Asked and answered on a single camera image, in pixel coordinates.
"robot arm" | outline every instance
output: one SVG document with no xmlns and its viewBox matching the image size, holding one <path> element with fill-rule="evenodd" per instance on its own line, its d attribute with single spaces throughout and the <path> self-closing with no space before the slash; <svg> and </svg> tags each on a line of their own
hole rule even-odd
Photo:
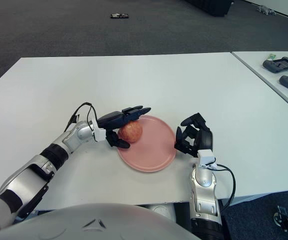
<svg viewBox="0 0 288 240">
<path fill-rule="evenodd" d="M 199 113 L 182 121 L 181 126 L 186 129 L 182 132 L 180 127 L 177 128 L 175 148 L 196 158 L 189 176 L 192 233 L 203 240 L 223 240 L 220 209 L 215 195 L 216 177 L 209 169 L 217 169 L 212 151 L 213 134 L 205 123 Z M 193 145 L 186 140 L 187 137 L 194 140 Z"/>
<path fill-rule="evenodd" d="M 0 187 L 0 229 L 12 225 L 17 216 L 25 218 L 34 210 L 47 192 L 47 184 L 83 143 L 92 139 L 97 142 L 107 139 L 111 146 L 129 148 L 129 143 L 119 139 L 113 130 L 131 120 L 137 120 L 149 110 L 150 108 L 142 106 L 129 107 L 95 121 L 78 122 L 72 130 L 62 133 L 39 155 L 34 156 L 13 173 Z"/>
</svg>

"red apple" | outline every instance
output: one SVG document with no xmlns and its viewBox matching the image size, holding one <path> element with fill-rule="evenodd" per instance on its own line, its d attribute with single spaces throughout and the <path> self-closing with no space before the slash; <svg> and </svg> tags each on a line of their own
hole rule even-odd
<svg viewBox="0 0 288 240">
<path fill-rule="evenodd" d="M 134 143 L 140 139 L 143 133 L 143 127 L 138 121 L 130 121 L 119 129 L 121 138 L 129 143 Z"/>
</svg>

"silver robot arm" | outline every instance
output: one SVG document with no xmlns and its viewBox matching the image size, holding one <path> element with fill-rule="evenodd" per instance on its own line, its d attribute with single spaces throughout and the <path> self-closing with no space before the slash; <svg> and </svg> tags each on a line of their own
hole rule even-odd
<svg viewBox="0 0 288 240">
<path fill-rule="evenodd" d="M 222 220 L 215 195 L 216 177 L 209 169 L 217 169 L 215 156 L 210 149 L 198 150 L 196 164 L 190 174 L 189 199 L 192 233 L 203 240 L 223 240 Z"/>
<path fill-rule="evenodd" d="M 0 187 L 0 229 L 6 228 L 18 216 L 25 218 L 47 192 L 47 184 L 69 156 L 83 143 L 106 138 L 106 130 L 97 122 L 78 122 L 64 132 L 39 155 L 13 173 Z"/>
</svg>

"floor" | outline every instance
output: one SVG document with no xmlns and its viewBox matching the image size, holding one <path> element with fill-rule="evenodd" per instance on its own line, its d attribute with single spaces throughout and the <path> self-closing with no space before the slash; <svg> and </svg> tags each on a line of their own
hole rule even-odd
<svg viewBox="0 0 288 240">
<path fill-rule="evenodd" d="M 241 0 L 226 17 L 184 0 L 0 0 L 0 77 L 20 57 L 269 50 L 288 51 L 288 18 Z"/>
</svg>

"white desk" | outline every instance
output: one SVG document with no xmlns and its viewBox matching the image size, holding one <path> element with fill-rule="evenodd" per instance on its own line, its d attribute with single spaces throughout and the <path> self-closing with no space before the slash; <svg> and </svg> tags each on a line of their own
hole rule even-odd
<svg viewBox="0 0 288 240">
<path fill-rule="evenodd" d="M 288 104 L 230 53 L 21 58 L 0 78 L 0 185 L 60 135 L 85 101 L 98 116 L 151 107 L 149 114 L 174 131 L 200 112 L 213 131 L 218 163 L 235 173 L 236 197 L 288 190 Z M 108 143 L 85 144 L 37 209 L 187 201 L 189 159 L 177 153 L 164 170 L 142 173 Z M 230 174 L 216 176 L 217 197 L 228 198 Z"/>
<path fill-rule="evenodd" d="M 281 73 L 272 73 L 262 64 L 267 59 L 269 54 L 275 54 L 275 59 L 288 57 L 288 51 L 235 51 L 233 55 L 243 62 L 251 71 L 259 76 L 267 83 L 277 94 L 279 94 L 286 102 L 288 102 L 288 88 L 279 83 L 281 76 L 288 76 L 288 71 Z"/>
</svg>

